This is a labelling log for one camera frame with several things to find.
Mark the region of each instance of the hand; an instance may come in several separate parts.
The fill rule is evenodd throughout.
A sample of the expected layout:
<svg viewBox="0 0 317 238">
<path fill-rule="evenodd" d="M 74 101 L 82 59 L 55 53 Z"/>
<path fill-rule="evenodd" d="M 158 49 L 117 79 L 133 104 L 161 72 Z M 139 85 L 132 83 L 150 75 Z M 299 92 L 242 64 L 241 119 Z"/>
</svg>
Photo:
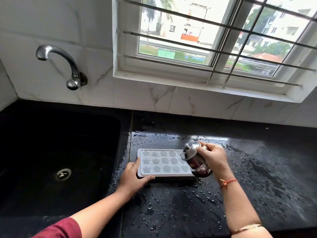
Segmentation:
<svg viewBox="0 0 317 238">
<path fill-rule="evenodd" d="M 234 179 L 234 175 L 230 170 L 227 153 L 223 147 L 217 144 L 212 143 L 201 143 L 201 147 L 198 147 L 197 153 L 201 154 L 204 157 L 209 167 L 213 170 L 215 178 L 218 180 L 219 184 L 222 184 L 223 180 Z"/>
<path fill-rule="evenodd" d="M 138 179 L 136 173 L 139 165 L 140 158 L 138 157 L 135 163 L 130 162 L 126 165 L 126 168 L 120 178 L 116 192 L 123 194 L 127 198 L 127 201 L 129 201 L 139 189 L 145 186 L 146 183 L 155 179 L 155 176 L 146 176 L 142 179 Z"/>
</svg>

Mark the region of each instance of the woman's right hand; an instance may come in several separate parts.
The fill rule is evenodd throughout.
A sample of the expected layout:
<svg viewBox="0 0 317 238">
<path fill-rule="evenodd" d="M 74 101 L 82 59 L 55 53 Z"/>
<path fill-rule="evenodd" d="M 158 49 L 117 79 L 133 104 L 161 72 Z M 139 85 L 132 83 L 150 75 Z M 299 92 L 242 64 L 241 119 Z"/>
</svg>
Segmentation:
<svg viewBox="0 0 317 238">
<path fill-rule="evenodd" d="M 204 157 L 219 184 L 222 184 L 220 179 L 234 179 L 234 175 L 228 164 L 227 153 L 224 148 L 217 144 L 199 142 L 201 147 L 196 149 L 197 153 Z"/>
</svg>

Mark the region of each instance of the chrome faucet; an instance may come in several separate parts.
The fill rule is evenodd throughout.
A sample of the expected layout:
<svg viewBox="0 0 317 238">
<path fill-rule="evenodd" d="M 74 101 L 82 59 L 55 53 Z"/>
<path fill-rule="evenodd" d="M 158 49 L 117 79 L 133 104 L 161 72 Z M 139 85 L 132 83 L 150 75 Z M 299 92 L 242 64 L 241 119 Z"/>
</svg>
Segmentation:
<svg viewBox="0 0 317 238">
<path fill-rule="evenodd" d="M 76 90 L 88 83 L 87 76 L 79 71 L 75 60 L 63 49 L 56 46 L 43 44 L 37 48 L 36 57 L 38 58 L 38 60 L 47 61 L 49 59 L 49 53 L 57 53 L 65 58 L 69 63 L 70 68 L 72 69 L 72 78 L 67 80 L 67 88 L 69 88 L 70 90 Z"/>
</svg>

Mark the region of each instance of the ice cube tray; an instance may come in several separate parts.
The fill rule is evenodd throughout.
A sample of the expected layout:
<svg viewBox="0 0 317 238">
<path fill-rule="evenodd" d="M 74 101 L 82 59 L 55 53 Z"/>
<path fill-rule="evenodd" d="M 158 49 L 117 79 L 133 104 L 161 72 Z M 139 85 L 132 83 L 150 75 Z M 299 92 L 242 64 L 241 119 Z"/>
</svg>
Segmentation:
<svg viewBox="0 0 317 238">
<path fill-rule="evenodd" d="M 194 176 L 186 161 L 180 154 L 181 149 L 146 149 L 138 150 L 141 163 L 138 168 L 138 176 L 145 177 L 155 175 L 156 177 L 180 177 Z"/>
</svg>

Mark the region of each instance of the gold bangle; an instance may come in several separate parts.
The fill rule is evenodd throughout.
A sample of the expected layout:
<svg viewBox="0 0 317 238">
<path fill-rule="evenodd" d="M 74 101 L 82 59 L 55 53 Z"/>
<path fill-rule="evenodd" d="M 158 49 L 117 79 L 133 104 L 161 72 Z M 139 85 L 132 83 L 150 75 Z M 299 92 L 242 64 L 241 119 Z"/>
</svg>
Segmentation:
<svg viewBox="0 0 317 238">
<path fill-rule="evenodd" d="M 235 230 L 235 232 L 232 232 L 232 234 L 235 235 L 235 234 L 244 232 L 244 231 L 246 231 L 246 230 L 251 230 L 251 229 L 254 229 L 254 228 L 261 227 L 261 226 L 262 226 L 261 224 L 251 224 L 251 225 L 242 227 L 242 228 L 239 229 L 239 230 Z"/>
</svg>

